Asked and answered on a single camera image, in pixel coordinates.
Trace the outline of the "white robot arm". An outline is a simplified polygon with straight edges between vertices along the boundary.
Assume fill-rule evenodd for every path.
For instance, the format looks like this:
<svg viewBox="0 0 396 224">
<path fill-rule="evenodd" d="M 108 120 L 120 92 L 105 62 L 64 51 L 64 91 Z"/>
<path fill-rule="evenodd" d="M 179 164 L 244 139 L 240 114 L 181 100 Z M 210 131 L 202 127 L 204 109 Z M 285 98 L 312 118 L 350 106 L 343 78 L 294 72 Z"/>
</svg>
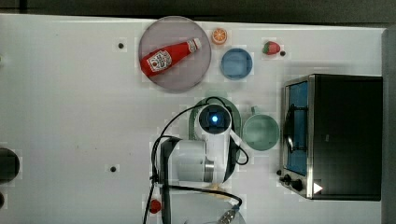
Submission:
<svg viewBox="0 0 396 224">
<path fill-rule="evenodd" d="M 242 200 L 211 189 L 226 182 L 238 163 L 241 139 L 226 105 L 202 104 L 192 119 L 192 139 L 165 136 L 160 142 L 157 183 L 163 224 L 242 224 Z"/>
</svg>

